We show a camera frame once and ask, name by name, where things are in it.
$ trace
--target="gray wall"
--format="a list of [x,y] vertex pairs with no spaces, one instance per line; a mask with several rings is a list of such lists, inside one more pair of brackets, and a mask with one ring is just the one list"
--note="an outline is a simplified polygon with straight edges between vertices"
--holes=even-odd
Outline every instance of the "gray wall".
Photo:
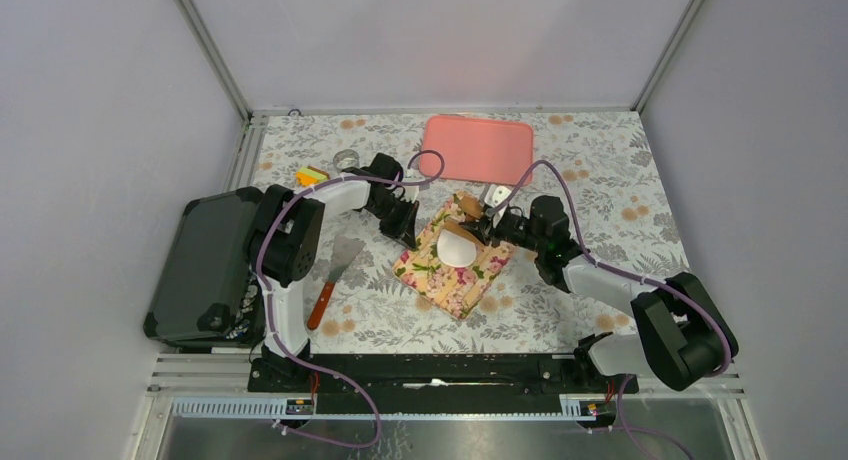
[[195,0],[254,108],[628,106],[689,0]]
[[770,459],[844,458],[846,0],[708,0],[644,116]]
[[172,0],[0,0],[0,458],[118,458],[239,121]]

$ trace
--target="spatula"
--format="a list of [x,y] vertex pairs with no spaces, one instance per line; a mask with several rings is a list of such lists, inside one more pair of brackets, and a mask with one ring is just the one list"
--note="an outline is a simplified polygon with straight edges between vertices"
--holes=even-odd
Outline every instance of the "spatula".
[[318,325],[321,325],[321,318],[324,317],[324,310],[330,303],[330,296],[333,294],[336,282],[339,281],[344,271],[347,270],[347,267],[363,248],[365,248],[365,242],[362,240],[336,235],[336,239],[333,241],[333,256],[330,259],[330,275],[327,276],[327,283],[321,290],[318,303],[315,304],[312,314],[309,315],[309,321],[306,322],[307,328],[315,330]]

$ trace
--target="floral placemat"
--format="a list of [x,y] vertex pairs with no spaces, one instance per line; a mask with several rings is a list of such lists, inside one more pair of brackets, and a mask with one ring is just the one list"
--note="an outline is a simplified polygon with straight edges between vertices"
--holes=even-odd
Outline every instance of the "floral placemat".
[[448,219],[465,220],[459,201],[466,195],[466,192],[451,195],[415,238],[417,250],[404,251],[392,266],[404,285],[460,320],[468,317],[515,250],[506,242],[497,247],[478,246],[477,258],[467,268],[449,267],[439,261],[439,234]]
[[[366,165],[377,152],[405,163],[419,150],[430,116],[271,117],[254,184],[294,188],[295,173],[307,164],[335,174],[333,155],[345,148],[355,150]],[[559,166],[577,203],[586,242],[598,256],[659,276],[687,268],[636,113],[471,116],[520,121],[533,127],[536,158]],[[421,192],[416,232],[459,190],[477,196],[483,185],[440,180]],[[542,194],[562,192],[550,173],[537,170],[514,205],[526,211],[531,200]],[[366,212],[348,212],[324,223],[318,258],[305,279],[306,315],[329,273],[333,238],[342,231],[361,238],[367,246],[336,285],[321,327],[310,332],[315,352],[564,352],[591,333],[634,331],[629,316],[591,298],[545,285],[533,265],[533,255],[520,249],[468,318],[451,318],[395,277],[392,265],[403,248],[382,237],[377,221]]]

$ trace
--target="pink cutting board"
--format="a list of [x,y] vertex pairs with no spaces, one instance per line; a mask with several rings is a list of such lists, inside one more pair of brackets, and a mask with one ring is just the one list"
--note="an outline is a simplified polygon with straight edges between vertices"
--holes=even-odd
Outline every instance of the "pink cutting board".
[[[526,123],[436,115],[427,121],[421,150],[445,157],[443,178],[516,185],[533,163],[533,128]],[[439,172],[435,155],[422,155],[419,170]],[[531,174],[525,185],[533,180]]]

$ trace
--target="gray leaf pattern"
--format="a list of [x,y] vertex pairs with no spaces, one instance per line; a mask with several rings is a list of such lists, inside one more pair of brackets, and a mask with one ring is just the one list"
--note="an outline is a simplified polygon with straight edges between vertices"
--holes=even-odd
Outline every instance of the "gray leaf pattern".
[[[631,112],[506,113],[469,116],[519,121],[533,127],[536,158],[550,160],[575,199],[587,246],[599,257],[641,273],[669,276],[687,270],[680,237],[662,190],[639,116]],[[311,165],[337,175],[333,155],[352,148],[367,165],[377,152],[401,163],[420,149],[430,115],[271,117],[254,185],[296,187],[295,172]],[[437,181],[421,192],[416,233],[458,190],[483,185]],[[562,197],[558,182],[537,171],[516,195],[528,210],[541,194]],[[571,231],[574,232],[574,219]],[[634,331],[632,319],[592,298],[545,285],[534,255],[517,251],[464,321],[433,308],[391,272],[402,253],[380,235],[367,213],[326,220],[315,265],[304,279],[308,317],[330,268],[339,233],[366,242],[336,285],[321,327],[310,332],[316,353],[563,352],[591,333]]]

